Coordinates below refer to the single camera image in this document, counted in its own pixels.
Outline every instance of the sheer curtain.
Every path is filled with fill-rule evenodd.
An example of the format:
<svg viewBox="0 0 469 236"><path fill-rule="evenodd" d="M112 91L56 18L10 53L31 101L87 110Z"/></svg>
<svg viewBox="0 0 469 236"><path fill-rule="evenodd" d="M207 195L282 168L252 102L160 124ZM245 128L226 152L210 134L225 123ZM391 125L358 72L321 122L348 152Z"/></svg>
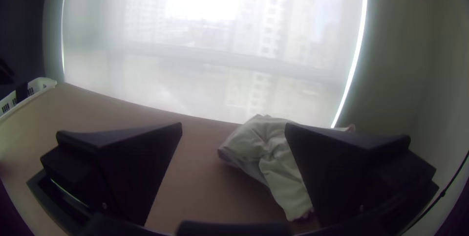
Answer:
<svg viewBox="0 0 469 236"><path fill-rule="evenodd" d="M269 114L329 127L353 75L365 5L64 0L65 81L197 117Z"/></svg>

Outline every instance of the white basket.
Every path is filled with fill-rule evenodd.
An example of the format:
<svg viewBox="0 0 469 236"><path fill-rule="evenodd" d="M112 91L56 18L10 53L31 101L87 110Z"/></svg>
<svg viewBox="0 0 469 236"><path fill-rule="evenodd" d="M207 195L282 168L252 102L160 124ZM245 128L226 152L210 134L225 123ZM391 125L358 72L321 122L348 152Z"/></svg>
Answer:
<svg viewBox="0 0 469 236"><path fill-rule="evenodd" d="M28 97L20 103L18 103L16 100L16 91L11 92L8 96L0 101L0 122L17 108L28 103L45 91L51 88L55 88L55 85L57 85L57 81L50 78L36 78L32 80L28 83Z"/></svg>

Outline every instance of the crumpled fabric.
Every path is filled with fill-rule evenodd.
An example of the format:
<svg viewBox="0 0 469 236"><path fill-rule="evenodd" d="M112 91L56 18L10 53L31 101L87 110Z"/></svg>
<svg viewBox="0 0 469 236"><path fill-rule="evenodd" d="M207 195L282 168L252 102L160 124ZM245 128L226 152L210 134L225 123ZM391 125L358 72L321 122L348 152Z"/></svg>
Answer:
<svg viewBox="0 0 469 236"><path fill-rule="evenodd" d="M285 138L287 122L293 123L256 115L227 138L218 155L265 184L287 220L292 221L307 217L314 208Z"/></svg>

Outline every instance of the high-rise building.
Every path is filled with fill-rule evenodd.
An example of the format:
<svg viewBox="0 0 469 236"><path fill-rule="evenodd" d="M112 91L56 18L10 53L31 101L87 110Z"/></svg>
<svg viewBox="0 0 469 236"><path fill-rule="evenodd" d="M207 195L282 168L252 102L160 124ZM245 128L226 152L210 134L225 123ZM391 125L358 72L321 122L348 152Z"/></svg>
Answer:
<svg viewBox="0 0 469 236"><path fill-rule="evenodd" d="M157 43L165 37L167 0L126 0L124 37L132 42Z"/></svg>

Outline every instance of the desk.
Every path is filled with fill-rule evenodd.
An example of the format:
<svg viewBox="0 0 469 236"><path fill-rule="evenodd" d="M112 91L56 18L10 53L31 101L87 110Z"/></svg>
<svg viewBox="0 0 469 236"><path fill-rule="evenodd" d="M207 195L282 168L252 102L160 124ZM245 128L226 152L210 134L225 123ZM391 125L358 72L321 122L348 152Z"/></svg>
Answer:
<svg viewBox="0 0 469 236"><path fill-rule="evenodd" d="M183 136L158 191L146 227L174 233L184 219L253 223L285 221L270 192L240 170L225 166L216 149L238 126L128 103L69 84L58 85L0 125L0 177L31 231L65 235L26 185L42 169L39 158L57 145L58 130L99 131L181 122ZM295 233L318 228L292 223Z"/></svg>

